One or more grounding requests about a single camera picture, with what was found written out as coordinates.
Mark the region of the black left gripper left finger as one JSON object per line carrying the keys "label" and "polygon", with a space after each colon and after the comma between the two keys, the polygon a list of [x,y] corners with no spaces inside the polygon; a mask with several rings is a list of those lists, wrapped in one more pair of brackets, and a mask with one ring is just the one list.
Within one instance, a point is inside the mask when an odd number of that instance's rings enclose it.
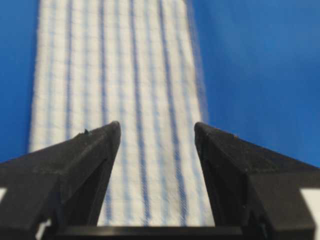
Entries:
{"label": "black left gripper left finger", "polygon": [[1,163],[1,239],[42,240],[70,225],[96,225],[120,140],[113,121]]}

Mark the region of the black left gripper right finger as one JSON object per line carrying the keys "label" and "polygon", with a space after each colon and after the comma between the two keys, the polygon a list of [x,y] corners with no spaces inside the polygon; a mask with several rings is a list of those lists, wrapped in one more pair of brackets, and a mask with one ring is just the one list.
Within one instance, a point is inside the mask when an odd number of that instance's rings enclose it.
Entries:
{"label": "black left gripper right finger", "polygon": [[320,169],[205,123],[194,125],[215,225],[246,240],[317,240]]}

